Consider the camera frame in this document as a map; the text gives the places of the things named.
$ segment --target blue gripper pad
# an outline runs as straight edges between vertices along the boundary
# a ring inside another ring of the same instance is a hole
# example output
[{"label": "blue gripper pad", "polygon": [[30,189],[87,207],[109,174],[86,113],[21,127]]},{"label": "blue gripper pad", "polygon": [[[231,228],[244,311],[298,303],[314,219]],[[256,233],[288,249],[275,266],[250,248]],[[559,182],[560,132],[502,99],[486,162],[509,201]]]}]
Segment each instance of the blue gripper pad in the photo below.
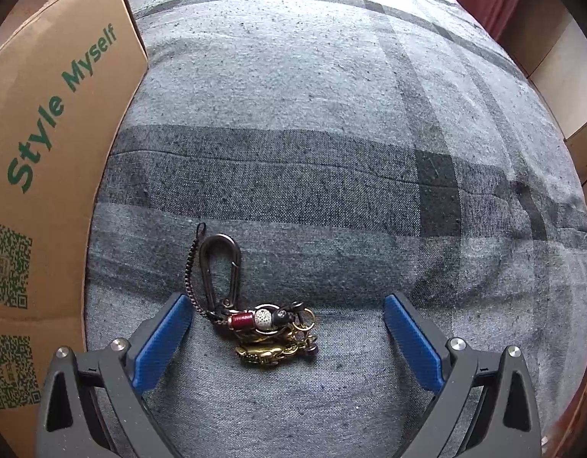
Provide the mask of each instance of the blue gripper pad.
[{"label": "blue gripper pad", "polygon": [[191,323],[192,313],[191,301],[187,296],[180,295],[172,308],[163,316],[163,320],[157,324],[140,353],[136,355],[136,359],[132,360],[134,363],[132,386],[139,394],[155,388]]},{"label": "blue gripper pad", "polygon": [[392,294],[384,300],[384,322],[420,386],[438,394],[444,386],[442,361],[406,309]]}]

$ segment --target bed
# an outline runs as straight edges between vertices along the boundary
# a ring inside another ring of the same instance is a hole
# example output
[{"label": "bed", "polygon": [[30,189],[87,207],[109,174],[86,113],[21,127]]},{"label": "bed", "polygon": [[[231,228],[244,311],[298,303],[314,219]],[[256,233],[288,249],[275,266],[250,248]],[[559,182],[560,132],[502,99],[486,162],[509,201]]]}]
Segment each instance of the bed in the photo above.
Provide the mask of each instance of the bed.
[{"label": "bed", "polygon": [[485,30],[455,0],[129,1],[150,68],[94,212],[88,348],[184,291],[200,221],[240,245],[246,306],[319,317],[314,363],[264,370],[196,316],[146,397],[181,453],[392,456],[431,399],[384,327],[393,290],[472,347],[520,346],[548,429],[587,363],[587,209]]}]

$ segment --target white bead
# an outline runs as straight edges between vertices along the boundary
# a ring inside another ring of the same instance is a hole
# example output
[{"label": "white bead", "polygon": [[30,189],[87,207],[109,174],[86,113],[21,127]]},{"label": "white bead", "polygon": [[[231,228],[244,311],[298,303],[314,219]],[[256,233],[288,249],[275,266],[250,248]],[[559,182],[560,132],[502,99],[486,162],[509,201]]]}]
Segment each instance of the white bead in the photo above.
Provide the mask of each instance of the white bead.
[{"label": "white bead", "polygon": [[255,328],[263,331],[272,330],[272,314],[265,308],[261,308],[253,315]]}]

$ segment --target red bead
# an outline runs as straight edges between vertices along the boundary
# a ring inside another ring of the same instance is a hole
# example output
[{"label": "red bead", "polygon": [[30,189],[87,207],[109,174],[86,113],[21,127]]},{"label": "red bead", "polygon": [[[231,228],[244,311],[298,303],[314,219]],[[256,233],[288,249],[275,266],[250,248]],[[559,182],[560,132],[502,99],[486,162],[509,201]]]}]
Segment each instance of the red bead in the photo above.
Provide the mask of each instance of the red bead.
[{"label": "red bead", "polygon": [[251,312],[235,313],[230,315],[227,323],[233,330],[253,329],[253,314]]}]

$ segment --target keychain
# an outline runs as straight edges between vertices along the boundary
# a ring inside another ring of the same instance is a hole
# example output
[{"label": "keychain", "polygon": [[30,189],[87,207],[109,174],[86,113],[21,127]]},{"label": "keychain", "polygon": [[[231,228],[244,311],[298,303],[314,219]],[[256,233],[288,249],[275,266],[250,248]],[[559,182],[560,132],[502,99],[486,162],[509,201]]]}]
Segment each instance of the keychain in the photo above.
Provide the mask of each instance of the keychain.
[{"label": "keychain", "polygon": [[[206,230],[204,222],[198,224],[196,239],[189,249],[185,264],[185,290],[196,311],[216,326],[231,330],[240,342],[236,353],[248,363],[277,365],[298,354],[316,354],[317,336],[310,332],[316,326],[317,318],[302,302],[283,307],[265,303],[250,310],[238,309],[241,252],[236,241],[228,235],[211,235],[200,245],[200,270],[207,297],[207,307],[202,308],[191,285],[191,271],[198,245]],[[220,302],[213,288],[209,264],[210,252],[218,244],[227,247],[231,253],[230,290]]]}]

